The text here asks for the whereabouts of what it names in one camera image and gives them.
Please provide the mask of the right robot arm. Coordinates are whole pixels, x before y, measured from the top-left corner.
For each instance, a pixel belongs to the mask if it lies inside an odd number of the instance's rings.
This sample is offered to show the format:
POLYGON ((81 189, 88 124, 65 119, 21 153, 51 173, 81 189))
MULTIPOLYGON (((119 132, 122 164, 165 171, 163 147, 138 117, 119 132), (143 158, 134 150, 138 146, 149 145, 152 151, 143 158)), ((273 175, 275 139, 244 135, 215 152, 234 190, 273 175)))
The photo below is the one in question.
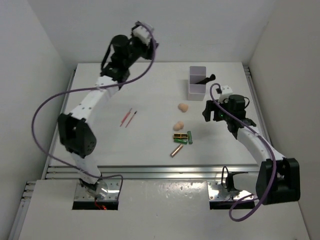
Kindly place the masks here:
POLYGON ((297 202, 300 199, 298 161, 279 153, 259 133, 256 123, 246 117, 244 96, 232 94, 220 103, 207 100, 202 115, 206 122, 226 122, 228 131, 248 150, 259 166, 257 175, 228 173, 225 187, 229 192, 251 192, 257 195, 263 205, 297 202))

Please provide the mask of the red thin liner brush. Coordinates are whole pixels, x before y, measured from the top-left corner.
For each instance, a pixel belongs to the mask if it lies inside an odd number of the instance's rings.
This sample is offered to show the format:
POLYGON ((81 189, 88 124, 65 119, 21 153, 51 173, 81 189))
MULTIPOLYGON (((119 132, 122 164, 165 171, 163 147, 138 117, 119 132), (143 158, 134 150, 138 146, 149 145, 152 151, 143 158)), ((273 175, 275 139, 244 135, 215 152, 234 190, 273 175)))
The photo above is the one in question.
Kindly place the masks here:
POLYGON ((137 111, 135 111, 135 112, 133 113, 133 115, 130 117, 130 119, 129 119, 129 121, 127 122, 125 128, 128 127, 128 125, 131 123, 131 121, 133 120, 133 118, 135 117, 136 114, 137 114, 137 111))

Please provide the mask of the upper beige makeup sponge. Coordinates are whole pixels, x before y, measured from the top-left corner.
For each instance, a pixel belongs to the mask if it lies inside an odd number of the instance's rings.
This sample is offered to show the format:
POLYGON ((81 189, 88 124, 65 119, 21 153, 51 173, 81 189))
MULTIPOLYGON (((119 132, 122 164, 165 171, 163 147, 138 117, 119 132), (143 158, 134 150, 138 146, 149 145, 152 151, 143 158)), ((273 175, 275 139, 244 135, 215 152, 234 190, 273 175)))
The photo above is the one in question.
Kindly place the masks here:
POLYGON ((185 104, 185 103, 180 103, 178 105, 178 109, 183 112, 183 113, 186 113, 189 109, 189 105, 188 104, 185 104))

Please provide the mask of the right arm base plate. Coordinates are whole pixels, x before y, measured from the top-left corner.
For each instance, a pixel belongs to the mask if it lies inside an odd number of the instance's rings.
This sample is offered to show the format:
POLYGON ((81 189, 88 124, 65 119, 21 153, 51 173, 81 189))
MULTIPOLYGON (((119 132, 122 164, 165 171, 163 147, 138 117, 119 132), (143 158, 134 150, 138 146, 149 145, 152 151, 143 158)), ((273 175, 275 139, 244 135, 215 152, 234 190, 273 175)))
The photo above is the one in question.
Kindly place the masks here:
POLYGON ((247 196, 243 200, 252 200, 255 196, 246 190, 241 191, 228 191, 225 189, 221 181, 209 180, 207 181, 208 198, 211 202, 230 202, 238 201, 239 199, 247 196))

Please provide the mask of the green tube lying flat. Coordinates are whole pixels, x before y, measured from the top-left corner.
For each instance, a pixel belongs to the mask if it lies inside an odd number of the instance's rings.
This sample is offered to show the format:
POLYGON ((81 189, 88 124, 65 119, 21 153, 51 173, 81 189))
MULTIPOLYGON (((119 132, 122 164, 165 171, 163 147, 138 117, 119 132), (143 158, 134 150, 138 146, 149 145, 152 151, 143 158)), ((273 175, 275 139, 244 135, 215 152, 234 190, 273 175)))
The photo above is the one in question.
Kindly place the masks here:
POLYGON ((188 144, 188 141, 185 140, 185 139, 175 138, 173 141, 175 143, 179 143, 179 144, 183 144, 183 145, 187 145, 188 144))

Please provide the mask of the green tube upright side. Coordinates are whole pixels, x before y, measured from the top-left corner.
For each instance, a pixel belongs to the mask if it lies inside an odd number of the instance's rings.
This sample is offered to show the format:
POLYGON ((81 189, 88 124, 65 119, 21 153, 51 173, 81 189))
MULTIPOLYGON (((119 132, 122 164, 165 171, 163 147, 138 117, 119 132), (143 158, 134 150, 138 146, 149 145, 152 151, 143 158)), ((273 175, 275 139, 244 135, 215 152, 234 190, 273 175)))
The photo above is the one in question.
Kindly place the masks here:
POLYGON ((189 145, 192 145, 192 144, 193 144, 193 138, 192 138, 192 133, 191 133, 191 131, 188 131, 188 132, 187 132, 187 135, 188 135, 188 144, 189 144, 189 145))

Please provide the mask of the black gold lipstick case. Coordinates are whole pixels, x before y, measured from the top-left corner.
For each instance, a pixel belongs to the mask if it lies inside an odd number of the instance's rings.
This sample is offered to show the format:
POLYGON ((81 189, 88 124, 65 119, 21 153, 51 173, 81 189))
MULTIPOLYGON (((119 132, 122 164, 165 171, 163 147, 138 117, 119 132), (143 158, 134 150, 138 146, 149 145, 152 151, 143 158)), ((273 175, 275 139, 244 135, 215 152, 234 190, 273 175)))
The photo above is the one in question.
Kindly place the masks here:
POLYGON ((187 140, 188 139, 188 134, 187 133, 174 133, 173 134, 173 138, 174 139, 184 139, 187 140))

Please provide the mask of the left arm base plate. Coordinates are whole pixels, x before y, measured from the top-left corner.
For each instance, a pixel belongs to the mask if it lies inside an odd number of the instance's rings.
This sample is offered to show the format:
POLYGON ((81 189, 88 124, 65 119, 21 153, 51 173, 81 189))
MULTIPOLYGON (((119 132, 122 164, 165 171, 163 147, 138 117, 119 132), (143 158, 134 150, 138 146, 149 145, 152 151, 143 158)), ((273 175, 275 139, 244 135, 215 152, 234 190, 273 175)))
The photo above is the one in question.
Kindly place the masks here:
POLYGON ((78 183, 75 188, 74 200, 78 202, 114 202, 118 199, 120 192, 120 182, 105 180, 97 182, 96 185, 85 185, 78 183))

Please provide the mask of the beige makeup sponge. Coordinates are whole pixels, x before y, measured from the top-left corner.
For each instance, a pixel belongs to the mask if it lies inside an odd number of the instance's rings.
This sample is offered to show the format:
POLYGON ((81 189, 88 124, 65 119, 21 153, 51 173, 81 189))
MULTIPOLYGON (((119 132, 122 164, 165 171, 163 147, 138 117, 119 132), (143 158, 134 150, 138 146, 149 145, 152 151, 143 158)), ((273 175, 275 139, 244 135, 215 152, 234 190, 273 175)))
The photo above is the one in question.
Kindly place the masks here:
POLYGON ((180 131, 184 128, 184 123, 182 121, 178 121, 174 126, 173 126, 173 130, 174 131, 180 131))
POLYGON ((189 109, 189 105, 188 104, 185 104, 185 103, 180 103, 178 105, 178 109, 183 112, 183 113, 186 113, 189 109))

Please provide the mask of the rose gold lipstick tube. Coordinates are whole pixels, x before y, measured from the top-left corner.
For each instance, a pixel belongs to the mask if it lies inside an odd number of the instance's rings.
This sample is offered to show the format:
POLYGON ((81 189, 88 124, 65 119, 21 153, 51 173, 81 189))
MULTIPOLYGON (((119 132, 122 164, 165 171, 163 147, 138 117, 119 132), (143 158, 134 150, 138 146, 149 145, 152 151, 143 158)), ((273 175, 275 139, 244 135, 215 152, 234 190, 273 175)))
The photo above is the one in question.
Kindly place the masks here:
POLYGON ((178 145, 178 146, 170 153, 170 157, 173 158, 183 147, 184 147, 183 144, 178 145))

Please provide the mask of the lower beige makeup sponge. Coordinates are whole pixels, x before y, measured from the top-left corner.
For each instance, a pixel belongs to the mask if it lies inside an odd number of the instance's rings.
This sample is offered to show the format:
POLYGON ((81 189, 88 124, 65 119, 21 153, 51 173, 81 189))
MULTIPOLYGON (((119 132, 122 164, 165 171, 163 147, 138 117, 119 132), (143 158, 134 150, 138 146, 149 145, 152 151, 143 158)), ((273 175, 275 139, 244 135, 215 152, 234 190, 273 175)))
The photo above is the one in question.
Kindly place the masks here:
POLYGON ((180 131, 184 128, 184 123, 182 121, 178 121, 174 126, 173 126, 173 130, 174 131, 180 131))

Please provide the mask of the pink makeup pencil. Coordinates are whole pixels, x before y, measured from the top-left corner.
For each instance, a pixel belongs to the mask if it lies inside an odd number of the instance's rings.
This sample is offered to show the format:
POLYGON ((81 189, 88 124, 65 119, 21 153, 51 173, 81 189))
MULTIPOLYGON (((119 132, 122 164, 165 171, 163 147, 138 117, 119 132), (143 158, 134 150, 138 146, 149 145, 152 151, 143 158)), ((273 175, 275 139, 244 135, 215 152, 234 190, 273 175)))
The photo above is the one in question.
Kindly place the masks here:
POLYGON ((126 113, 126 115, 123 117, 121 123, 120 123, 120 127, 122 127, 122 125, 125 123, 126 119, 128 118, 128 116, 131 114, 132 108, 130 108, 130 110, 126 113))

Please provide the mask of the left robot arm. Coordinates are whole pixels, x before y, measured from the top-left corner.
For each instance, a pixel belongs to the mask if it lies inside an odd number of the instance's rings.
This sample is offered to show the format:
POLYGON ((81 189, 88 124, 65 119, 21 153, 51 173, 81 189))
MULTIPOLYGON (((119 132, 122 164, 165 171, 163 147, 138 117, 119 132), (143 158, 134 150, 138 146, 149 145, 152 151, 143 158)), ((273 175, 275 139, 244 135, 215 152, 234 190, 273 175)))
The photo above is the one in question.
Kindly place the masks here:
POLYGON ((139 59, 153 61, 158 43, 150 35, 116 35, 101 62, 100 75, 84 99, 69 113, 59 115, 60 143, 70 153, 83 186, 94 191, 102 174, 92 158, 97 138, 92 130, 95 114, 128 82, 129 68, 139 59))

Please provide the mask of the white divided organizer box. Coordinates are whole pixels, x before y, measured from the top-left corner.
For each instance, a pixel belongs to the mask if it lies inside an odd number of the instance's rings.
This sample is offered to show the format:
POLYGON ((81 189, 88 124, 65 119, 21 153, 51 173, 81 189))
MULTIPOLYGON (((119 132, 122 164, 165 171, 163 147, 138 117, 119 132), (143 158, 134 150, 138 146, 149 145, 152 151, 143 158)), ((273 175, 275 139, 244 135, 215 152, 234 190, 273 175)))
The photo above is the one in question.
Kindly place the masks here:
POLYGON ((207 77, 205 66, 190 66, 187 84, 187 100, 203 101, 206 95, 206 85, 199 84, 207 77))

